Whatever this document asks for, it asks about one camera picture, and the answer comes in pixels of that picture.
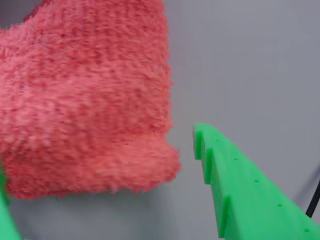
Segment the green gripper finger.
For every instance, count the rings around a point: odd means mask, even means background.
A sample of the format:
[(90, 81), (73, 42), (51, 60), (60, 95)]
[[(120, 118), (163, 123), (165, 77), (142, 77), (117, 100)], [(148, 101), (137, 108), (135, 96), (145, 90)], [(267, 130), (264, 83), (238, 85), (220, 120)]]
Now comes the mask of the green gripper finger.
[(5, 191), (5, 176), (0, 169), (0, 240), (22, 240), (8, 208), (9, 199)]
[(215, 127), (193, 125), (193, 151), (211, 187), (219, 238), (319, 240), (320, 226)]

